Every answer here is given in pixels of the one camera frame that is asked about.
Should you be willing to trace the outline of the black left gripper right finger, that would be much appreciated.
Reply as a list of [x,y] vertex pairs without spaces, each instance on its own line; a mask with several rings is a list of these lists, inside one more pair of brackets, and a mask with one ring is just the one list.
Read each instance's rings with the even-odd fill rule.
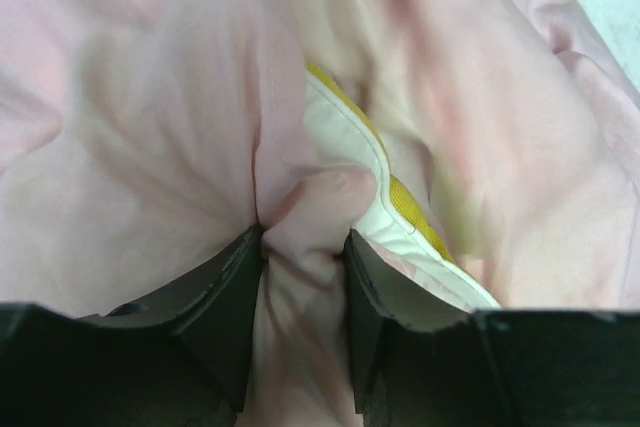
[[385,263],[343,250],[355,407],[368,426],[635,426],[632,311],[462,311]]

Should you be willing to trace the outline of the pink pillowcase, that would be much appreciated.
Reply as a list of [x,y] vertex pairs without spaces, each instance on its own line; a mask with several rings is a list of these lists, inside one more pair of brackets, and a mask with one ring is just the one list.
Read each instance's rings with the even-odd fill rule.
[[1,0],[1,296],[104,312],[253,221],[245,426],[358,426],[306,64],[500,307],[639,304],[639,96],[576,0]]

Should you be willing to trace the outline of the white pillow yellow trim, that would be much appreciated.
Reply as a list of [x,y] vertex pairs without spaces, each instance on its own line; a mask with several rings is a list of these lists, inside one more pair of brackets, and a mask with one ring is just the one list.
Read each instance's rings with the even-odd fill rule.
[[455,264],[424,210],[391,173],[369,118],[323,69],[312,62],[306,69],[304,125],[319,157],[359,164],[377,182],[376,197],[356,231],[382,260],[446,303],[467,312],[497,308],[498,301]]

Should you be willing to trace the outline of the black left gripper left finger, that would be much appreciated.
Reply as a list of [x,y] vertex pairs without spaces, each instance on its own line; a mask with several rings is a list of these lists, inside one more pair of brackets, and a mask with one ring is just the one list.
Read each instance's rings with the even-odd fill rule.
[[231,426],[264,261],[259,227],[105,316],[1,307],[5,426]]

